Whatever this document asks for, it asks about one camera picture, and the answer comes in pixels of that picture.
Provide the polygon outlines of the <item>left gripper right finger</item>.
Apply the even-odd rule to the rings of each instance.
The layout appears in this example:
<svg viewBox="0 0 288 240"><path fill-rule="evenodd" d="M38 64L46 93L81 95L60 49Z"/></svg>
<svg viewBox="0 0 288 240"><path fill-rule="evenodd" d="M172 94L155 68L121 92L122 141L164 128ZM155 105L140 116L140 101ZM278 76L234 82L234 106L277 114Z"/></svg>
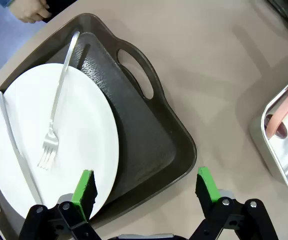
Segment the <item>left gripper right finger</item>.
<svg viewBox="0 0 288 240"><path fill-rule="evenodd" d="M204 220L188 240L217 240L224 229L233 230L239 240L278 240L263 202L239 203L221 195L207 167L198 168L195 193Z"/></svg>

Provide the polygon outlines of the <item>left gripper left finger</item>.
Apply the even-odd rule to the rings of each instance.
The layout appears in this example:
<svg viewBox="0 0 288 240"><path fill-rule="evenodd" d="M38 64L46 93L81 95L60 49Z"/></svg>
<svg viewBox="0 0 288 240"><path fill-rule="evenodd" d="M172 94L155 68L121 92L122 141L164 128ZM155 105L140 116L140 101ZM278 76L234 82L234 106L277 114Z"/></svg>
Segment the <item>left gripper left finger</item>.
<svg viewBox="0 0 288 240"><path fill-rule="evenodd" d="M75 240L101 240L89 224L97 188L94 171L84 170L70 201L48 209L32 206L21 229L19 240L58 240L71 235Z"/></svg>

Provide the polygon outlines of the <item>dark grey handled serving tray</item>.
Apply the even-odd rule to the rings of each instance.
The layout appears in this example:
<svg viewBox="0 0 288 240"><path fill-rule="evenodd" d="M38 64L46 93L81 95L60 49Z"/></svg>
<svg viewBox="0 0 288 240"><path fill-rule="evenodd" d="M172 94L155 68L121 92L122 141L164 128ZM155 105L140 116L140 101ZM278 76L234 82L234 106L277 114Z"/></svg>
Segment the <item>dark grey handled serving tray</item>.
<svg viewBox="0 0 288 240"><path fill-rule="evenodd" d="M153 178L153 189L155 190L155 194L151 197L153 198L192 170L197 157L196 145L167 102L158 75L148 58L131 43L116 37L97 16L91 13L82 13L39 45L28 47L27 56L17 63L16 68L8 75L0 77L0 90L5 90L20 74L32 67L48 62L61 62L64 59L64 51L68 48L68 43L75 31L80 31L81 34L95 35L174 142L174 160ZM99 228L139 205L141 204L104 205L91 219L91 225ZM24 219L7 203L1 190L0 210L1 232L7 238L17 240Z"/></svg>

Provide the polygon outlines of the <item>silver metal fork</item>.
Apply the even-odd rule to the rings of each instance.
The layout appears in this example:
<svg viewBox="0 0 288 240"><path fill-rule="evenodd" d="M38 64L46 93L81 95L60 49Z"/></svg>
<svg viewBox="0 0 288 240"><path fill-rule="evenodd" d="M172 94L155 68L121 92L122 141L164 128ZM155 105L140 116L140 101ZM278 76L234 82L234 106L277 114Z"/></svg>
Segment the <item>silver metal fork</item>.
<svg viewBox="0 0 288 240"><path fill-rule="evenodd" d="M66 77L66 73L68 70L68 66L74 51L74 48L76 46L76 43L78 41L80 32L77 31L74 33L66 57L65 57L65 61L61 70L61 74L60 74L60 78L58 81L58 85L56 88L56 94L54 97L54 102L53 102L53 106L52 106L52 110L51 110L51 115L50 115L50 120L49 120L49 128L48 128L48 132L46 133L44 142L43 142L43 154L42 157L38 163L38 167L42 168L42 169L46 169L48 170L52 164L52 161L55 159L56 153L58 151L58 147L59 147L59 139L54 131L54 120L55 120L55 115L56 115L56 110L57 110L57 106L58 106L58 101L59 101L59 97L60 97L60 93L61 93L61 89L63 86L63 82L64 79Z"/></svg>

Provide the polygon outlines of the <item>silver metal knife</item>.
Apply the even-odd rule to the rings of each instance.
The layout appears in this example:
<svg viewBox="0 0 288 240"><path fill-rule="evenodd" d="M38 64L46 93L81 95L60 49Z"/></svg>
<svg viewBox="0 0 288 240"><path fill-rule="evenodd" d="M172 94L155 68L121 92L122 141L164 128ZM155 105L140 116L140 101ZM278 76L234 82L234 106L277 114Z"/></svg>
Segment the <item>silver metal knife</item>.
<svg viewBox="0 0 288 240"><path fill-rule="evenodd" d="M3 118L5 120L5 124L6 124L6 127L7 127L7 132L8 132L8 135L9 135L9 139L10 139L12 148L13 148L14 153L16 155L16 158L17 158L18 164L20 166L20 169L22 171L22 174L23 174L23 176L24 176L24 178L26 180L26 183L27 183L27 185L29 187L29 190L30 190L35 202L37 204L43 205L42 198L40 196L40 193L39 193L38 188L36 186L36 183L34 181L34 178L33 178L33 175L31 173L30 167L29 167L26 159L20 153L19 148L17 146L16 139L15 139L15 136L13 134L12 127L11 127L11 122L10 122L10 119L9 119L7 107L6 107L5 97L4 97L4 94L3 94L2 91L0 91L0 108L1 108L1 112L2 112Z"/></svg>

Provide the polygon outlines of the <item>white round dinner plate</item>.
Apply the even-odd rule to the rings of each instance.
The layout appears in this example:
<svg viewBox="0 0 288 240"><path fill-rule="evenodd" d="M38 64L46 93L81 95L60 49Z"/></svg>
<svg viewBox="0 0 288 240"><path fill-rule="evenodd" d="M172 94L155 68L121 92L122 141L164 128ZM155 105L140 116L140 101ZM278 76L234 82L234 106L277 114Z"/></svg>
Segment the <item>white round dinner plate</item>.
<svg viewBox="0 0 288 240"><path fill-rule="evenodd" d="M119 141L112 110L99 87L80 70L69 67L54 121L59 147L49 169L38 163L62 70L60 63L36 66L21 74L4 97L18 148L29 163L43 203L52 208L74 192L84 170L94 172L95 215L114 185Z"/></svg>

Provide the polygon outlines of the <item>person's right hand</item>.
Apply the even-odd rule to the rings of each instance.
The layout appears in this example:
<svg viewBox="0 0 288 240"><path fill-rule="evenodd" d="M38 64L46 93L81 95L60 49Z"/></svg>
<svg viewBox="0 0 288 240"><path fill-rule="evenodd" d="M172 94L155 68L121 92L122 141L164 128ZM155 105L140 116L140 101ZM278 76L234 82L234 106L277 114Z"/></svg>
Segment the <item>person's right hand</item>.
<svg viewBox="0 0 288 240"><path fill-rule="evenodd" d="M13 0L8 6L10 12L24 23L40 22L52 14L46 0Z"/></svg>

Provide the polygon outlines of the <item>rectangular stainless steel container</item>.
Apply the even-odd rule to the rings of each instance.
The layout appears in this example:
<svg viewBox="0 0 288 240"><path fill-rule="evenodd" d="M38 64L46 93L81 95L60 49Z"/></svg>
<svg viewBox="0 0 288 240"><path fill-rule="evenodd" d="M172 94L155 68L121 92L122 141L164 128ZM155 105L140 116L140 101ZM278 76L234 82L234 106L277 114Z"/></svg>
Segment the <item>rectangular stainless steel container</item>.
<svg viewBox="0 0 288 240"><path fill-rule="evenodd" d="M249 131L271 175L288 187L288 136L281 138L274 135L268 139L265 134L267 116L272 115L287 95L288 84L255 115Z"/></svg>

